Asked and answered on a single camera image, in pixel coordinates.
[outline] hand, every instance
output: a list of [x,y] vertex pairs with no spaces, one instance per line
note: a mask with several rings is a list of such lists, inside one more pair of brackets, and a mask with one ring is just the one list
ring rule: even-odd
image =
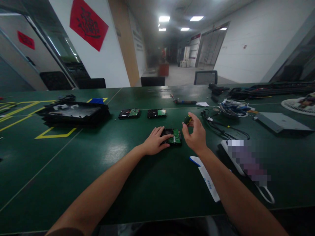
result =
[[162,131],[164,130],[163,127],[154,128],[150,134],[150,136],[144,141],[143,144],[140,145],[144,155],[155,155],[162,151],[165,148],[168,148],[169,144],[162,144],[161,143],[169,138],[172,138],[174,135],[168,134],[163,137],[161,136]]
[[192,118],[188,125],[190,127],[194,127],[194,132],[189,134],[187,125],[183,123],[182,133],[185,141],[188,147],[190,147],[195,153],[203,152],[208,149],[206,144],[206,131],[204,130],[201,121],[195,114],[189,112],[188,115]]

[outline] sign on wall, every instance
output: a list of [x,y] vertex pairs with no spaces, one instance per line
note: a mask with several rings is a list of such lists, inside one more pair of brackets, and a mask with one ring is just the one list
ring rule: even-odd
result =
[[17,32],[17,37],[19,38],[19,41],[26,45],[27,47],[35,50],[35,44],[34,44],[34,40],[32,38],[30,38],[29,36],[23,34],[22,32],[18,31]]
[[201,34],[197,34],[194,37],[190,39],[190,52],[189,52],[189,58],[196,58],[197,57],[197,50],[199,46]]
[[70,28],[97,51],[101,50],[108,25],[84,0],[74,0],[70,15]]

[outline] person's left hand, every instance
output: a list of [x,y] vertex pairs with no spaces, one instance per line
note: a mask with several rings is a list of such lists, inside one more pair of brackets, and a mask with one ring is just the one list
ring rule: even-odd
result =
[[168,134],[163,137],[161,136],[162,131],[164,130],[163,127],[154,128],[150,134],[150,136],[144,141],[143,144],[140,145],[144,155],[155,155],[162,151],[165,148],[168,148],[169,144],[162,144],[161,143],[169,138],[172,138],[174,135]]

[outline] blue object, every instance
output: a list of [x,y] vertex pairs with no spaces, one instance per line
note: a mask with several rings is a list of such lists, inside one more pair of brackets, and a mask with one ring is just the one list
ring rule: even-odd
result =
[[90,103],[98,103],[98,104],[104,104],[102,98],[93,98]]
[[193,161],[193,159],[189,158],[189,160],[191,160],[193,163],[200,167],[200,165],[197,162]]

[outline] gray chair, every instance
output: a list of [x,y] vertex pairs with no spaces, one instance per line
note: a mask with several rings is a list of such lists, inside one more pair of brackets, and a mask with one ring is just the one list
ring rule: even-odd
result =
[[218,72],[216,70],[196,71],[194,85],[209,85],[210,83],[218,83]]
[[141,77],[141,86],[165,86],[165,76]]

